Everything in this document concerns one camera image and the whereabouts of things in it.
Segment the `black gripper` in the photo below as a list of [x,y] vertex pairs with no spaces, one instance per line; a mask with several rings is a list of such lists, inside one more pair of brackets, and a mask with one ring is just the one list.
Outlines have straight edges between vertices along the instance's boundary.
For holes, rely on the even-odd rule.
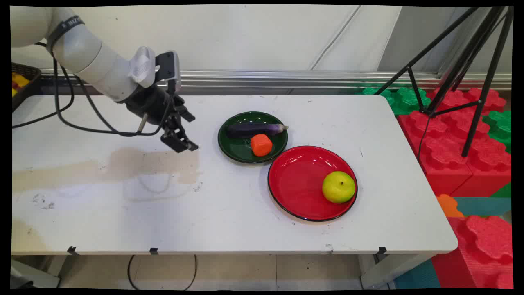
[[160,140],[176,153],[195,151],[199,148],[187,137],[181,118],[174,116],[176,108],[176,112],[189,123],[195,120],[195,116],[189,112],[183,104],[183,98],[179,95],[171,95],[168,91],[153,85],[136,90],[124,100],[124,104],[127,110],[140,118],[148,114],[148,123],[162,125],[163,135]]

